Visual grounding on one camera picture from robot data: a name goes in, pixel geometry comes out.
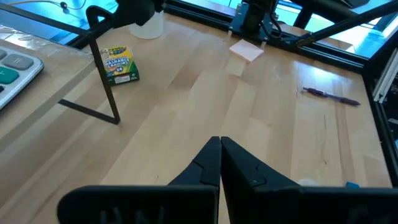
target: crayon box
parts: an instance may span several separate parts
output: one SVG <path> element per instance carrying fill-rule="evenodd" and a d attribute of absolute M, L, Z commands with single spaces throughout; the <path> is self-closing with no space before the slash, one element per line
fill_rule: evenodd
<path fill-rule="evenodd" d="M 138 81 L 139 74 L 131 49 L 126 46 L 101 49 L 106 78 L 110 85 Z"/>

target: wire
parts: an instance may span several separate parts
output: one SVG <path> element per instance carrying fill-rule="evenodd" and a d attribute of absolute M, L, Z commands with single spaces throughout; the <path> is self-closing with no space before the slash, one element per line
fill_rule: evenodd
<path fill-rule="evenodd" d="M 58 2 L 50 1 L 50 0 L 28 0 L 28 1 L 10 2 L 10 3 L 8 3 L 8 5 L 14 6 L 14 5 L 18 5 L 18 4 L 35 3 L 35 2 L 47 2 L 47 3 L 51 3 L 51 4 L 54 4 L 54 5 L 57 5 L 57 6 L 61 7 L 62 9 L 64 9 L 64 7 L 62 7 L 62 3 L 64 3 L 64 2 L 58 3 Z M 83 7 L 85 6 L 86 2 L 87 2 L 87 0 L 85 0 L 83 2 L 83 4 L 80 7 L 78 7 L 78 8 L 69 7 L 66 3 L 65 3 L 65 6 L 66 6 L 67 9 L 80 10 L 80 9 L 83 9 Z"/>

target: calculator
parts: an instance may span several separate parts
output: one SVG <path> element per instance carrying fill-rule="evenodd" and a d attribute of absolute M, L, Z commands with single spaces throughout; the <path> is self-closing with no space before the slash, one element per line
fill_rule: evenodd
<path fill-rule="evenodd" d="M 39 58 L 0 46 L 0 110 L 43 68 Z"/>

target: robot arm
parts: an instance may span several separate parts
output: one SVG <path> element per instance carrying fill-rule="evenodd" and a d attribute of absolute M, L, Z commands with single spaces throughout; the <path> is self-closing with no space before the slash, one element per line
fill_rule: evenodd
<path fill-rule="evenodd" d="M 165 0 L 116 0 L 119 4 L 114 13 L 114 28 L 137 24 L 143 26 L 155 12 L 165 7 Z"/>

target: calculator button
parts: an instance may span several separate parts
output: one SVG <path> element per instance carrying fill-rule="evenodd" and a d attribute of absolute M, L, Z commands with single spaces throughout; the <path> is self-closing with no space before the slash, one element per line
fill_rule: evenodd
<path fill-rule="evenodd" d="M 10 54 L 3 61 L 3 65 L 17 70 L 27 70 L 33 65 L 33 60 L 22 55 Z"/>
<path fill-rule="evenodd" d="M 6 67 L 0 66 L 0 83 L 11 84 L 19 77 L 18 72 Z"/>
<path fill-rule="evenodd" d="M 1 60 L 2 58 L 4 58 L 6 55 L 7 55 L 7 52 L 6 52 L 5 50 L 1 50 L 1 49 L 0 49 L 0 60 Z"/>

